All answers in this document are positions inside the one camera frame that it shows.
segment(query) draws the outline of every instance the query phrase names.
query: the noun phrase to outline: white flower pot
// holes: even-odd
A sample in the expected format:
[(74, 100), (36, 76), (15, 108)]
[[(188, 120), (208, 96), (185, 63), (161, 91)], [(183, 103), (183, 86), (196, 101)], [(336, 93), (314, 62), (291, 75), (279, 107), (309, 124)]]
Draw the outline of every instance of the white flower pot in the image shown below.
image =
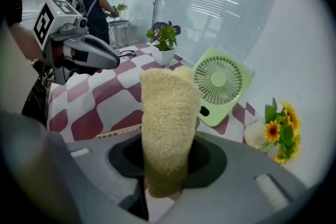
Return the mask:
[(152, 45), (152, 56), (154, 61), (157, 62), (160, 66), (167, 66), (173, 60), (175, 54), (175, 49), (167, 51), (159, 51), (155, 45)]
[(119, 20), (124, 20), (124, 18), (125, 18), (125, 11), (124, 10), (120, 10), (119, 11)]
[[(250, 126), (247, 126), (244, 131), (244, 139), (247, 145), (254, 148), (261, 148), (262, 144), (266, 143), (265, 138), (265, 122), (263, 120), (257, 120)], [(269, 145), (267, 148), (263, 149), (262, 152), (266, 152), (267, 155), (274, 153), (274, 145)]]

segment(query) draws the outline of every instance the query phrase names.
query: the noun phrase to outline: person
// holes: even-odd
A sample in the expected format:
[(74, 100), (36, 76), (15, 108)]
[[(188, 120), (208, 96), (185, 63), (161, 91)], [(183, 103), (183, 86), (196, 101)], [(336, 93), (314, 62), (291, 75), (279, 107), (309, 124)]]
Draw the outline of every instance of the person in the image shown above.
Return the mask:
[[(93, 1), (95, 0), (84, 0), (86, 12), (89, 11)], [(110, 12), (111, 17), (119, 17), (118, 11), (111, 7), (107, 0), (97, 0), (88, 16), (89, 33), (110, 44), (109, 26), (102, 9)]]
[[(27, 59), (39, 60), (37, 65), (41, 67), (43, 65), (44, 57), (39, 44), (37, 43), (33, 33), (20, 26), (23, 9), (22, 0), (10, 0), (6, 6), (7, 8), (5, 9), (4, 16), (5, 21), (7, 22), (9, 31), (16, 44)], [(54, 62), (61, 65), (64, 58), (63, 44), (61, 42), (53, 43), (52, 50)], [(75, 54), (76, 51), (72, 49), (71, 55), (74, 56)], [(43, 86), (41, 78), (39, 78), (35, 82), (22, 110), (23, 115), (39, 121), (44, 126), (47, 125), (45, 113), (46, 96), (47, 90)]]

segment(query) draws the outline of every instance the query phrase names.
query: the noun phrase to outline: sunflower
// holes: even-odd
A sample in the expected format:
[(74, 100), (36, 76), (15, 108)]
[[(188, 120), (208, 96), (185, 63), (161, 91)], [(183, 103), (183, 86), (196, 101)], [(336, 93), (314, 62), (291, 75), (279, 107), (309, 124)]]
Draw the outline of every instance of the sunflower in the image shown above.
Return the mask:
[(300, 136), (300, 135), (301, 135), (300, 129), (299, 129), (299, 128), (296, 128), (296, 129), (293, 131), (293, 137), (296, 138), (296, 137), (298, 137), (298, 136)]
[(269, 124), (266, 124), (265, 137), (272, 143), (275, 143), (280, 139), (280, 125), (277, 121), (271, 121)]
[(293, 139), (293, 142), (295, 143), (295, 146), (293, 147), (293, 153), (291, 154), (290, 158), (295, 158), (298, 155), (298, 151), (300, 148), (301, 143), (301, 136), (298, 135)]
[(280, 156), (276, 156), (273, 158), (278, 164), (284, 164), (287, 160), (285, 158), (282, 158)]
[(294, 132), (294, 130), (297, 129), (301, 125), (301, 122), (298, 116), (296, 115), (295, 109), (287, 101), (283, 101), (283, 102), (280, 101), (280, 104), (283, 105), (284, 113), (287, 117), (288, 123), (291, 126), (292, 131)]

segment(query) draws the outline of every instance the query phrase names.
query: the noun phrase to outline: green desk fan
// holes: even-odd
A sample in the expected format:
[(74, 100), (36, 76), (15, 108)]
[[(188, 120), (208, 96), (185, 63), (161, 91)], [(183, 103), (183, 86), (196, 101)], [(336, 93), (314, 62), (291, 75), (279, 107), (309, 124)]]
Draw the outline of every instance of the green desk fan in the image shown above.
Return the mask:
[(207, 49), (193, 70), (202, 98), (198, 117), (208, 126), (217, 126), (246, 91), (252, 75), (215, 48)]

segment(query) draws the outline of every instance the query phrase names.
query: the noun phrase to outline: table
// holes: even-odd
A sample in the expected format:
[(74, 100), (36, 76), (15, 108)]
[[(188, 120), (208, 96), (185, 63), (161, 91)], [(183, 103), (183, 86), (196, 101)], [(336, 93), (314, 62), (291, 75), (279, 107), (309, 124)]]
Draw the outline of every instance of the table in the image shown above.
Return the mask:
[[(123, 59), (118, 68), (103, 70), (93, 76), (74, 75), (64, 86), (52, 84), (48, 101), (47, 128), (59, 132), (66, 142), (88, 140), (98, 134), (141, 123), (143, 108), (139, 74), (150, 68), (163, 68), (152, 57), (149, 44), (139, 44), (117, 50), (134, 50), (136, 57)], [(168, 68), (182, 65), (184, 59), (174, 55)], [(222, 122), (211, 128), (197, 119), (196, 129), (229, 140), (244, 143), (245, 126), (258, 119), (247, 102), (238, 103)], [(145, 191), (150, 221), (157, 221), (180, 194), (163, 199), (151, 197)]]
[[(120, 33), (119, 33), (119, 28), (118, 26), (120, 25), (126, 25), (129, 26), (131, 23), (129, 20), (115, 20), (111, 17), (106, 19), (108, 26), (113, 27), (112, 32), (114, 34), (114, 41), (116, 43), (116, 49), (120, 49), (120, 43), (119, 43), (119, 38), (120, 38)], [(125, 46), (128, 46), (128, 40), (127, 40), (127, 35), (125, 35)]]

